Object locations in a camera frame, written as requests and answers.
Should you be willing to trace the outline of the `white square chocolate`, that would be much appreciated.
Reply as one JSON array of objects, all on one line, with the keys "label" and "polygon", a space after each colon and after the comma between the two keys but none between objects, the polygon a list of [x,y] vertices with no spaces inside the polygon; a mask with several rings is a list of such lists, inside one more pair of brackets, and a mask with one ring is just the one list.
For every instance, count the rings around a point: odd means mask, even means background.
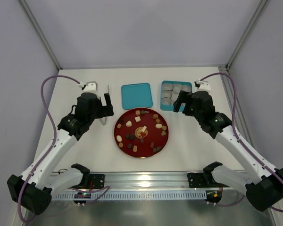
[{"label": "white square chocolate", "polygon": [[140,116],[135,117],[135,121],[136,121],[136,122],[140,122],[140,121],[141,121]]}]

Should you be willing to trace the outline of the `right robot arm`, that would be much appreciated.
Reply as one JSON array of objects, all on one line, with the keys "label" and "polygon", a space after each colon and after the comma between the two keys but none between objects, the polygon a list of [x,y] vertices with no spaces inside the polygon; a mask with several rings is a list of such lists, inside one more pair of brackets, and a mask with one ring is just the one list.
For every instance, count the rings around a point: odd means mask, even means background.
[{"label": "right robot arm", "polygon": [[251,205],[265,211],[283,199],[283,168],[265,160],[236,130],[233,121],[215,110],[206,91],[181,91],[174,102],[174,112],[185,104],[183,114],[196,119],[201,129],[225,147],[246,170],[241,174],[215,162],[211,175],[215,182],[229,186],[243,195]]}]

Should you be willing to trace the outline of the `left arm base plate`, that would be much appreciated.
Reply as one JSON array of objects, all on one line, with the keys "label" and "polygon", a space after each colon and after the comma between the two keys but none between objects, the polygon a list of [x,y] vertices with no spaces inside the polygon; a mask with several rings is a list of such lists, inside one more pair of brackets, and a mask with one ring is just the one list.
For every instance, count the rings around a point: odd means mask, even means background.
[{"label": "left arm base plate", "polygon": [[87,180],[87,188],[89,190],[101,189],[105,184],[104,174],[90,174]]}]

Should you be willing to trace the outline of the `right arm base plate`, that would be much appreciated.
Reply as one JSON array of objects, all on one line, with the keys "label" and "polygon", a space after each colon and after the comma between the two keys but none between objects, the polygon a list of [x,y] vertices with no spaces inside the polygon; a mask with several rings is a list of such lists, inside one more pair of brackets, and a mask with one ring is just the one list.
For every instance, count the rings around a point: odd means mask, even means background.
[{"label": "right arm base plate", "polygon": [[205,188],[208,186],[203,172],[190,172],[187,174],[189,188]]}]

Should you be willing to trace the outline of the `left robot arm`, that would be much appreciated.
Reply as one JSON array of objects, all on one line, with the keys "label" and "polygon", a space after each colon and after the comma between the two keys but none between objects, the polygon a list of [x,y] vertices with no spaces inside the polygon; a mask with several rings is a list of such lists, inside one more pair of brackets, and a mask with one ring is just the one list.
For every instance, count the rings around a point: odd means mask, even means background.
[{"label": "left robot arm", "polygon": [[75,112],[62,118],[55,127],[54,138],[30,167],[20,176],[7,180],[11,198],[35,215],[42,214],[52,198],[71,187],[84,188],[91,180],[90,170],[78,163],[66,172],[50,179],[52,171],[64,155],[87,132],[95,119],[113,116],[110,95],[104,95],[106,105],[94,93],[82,93],[74,105]]}]

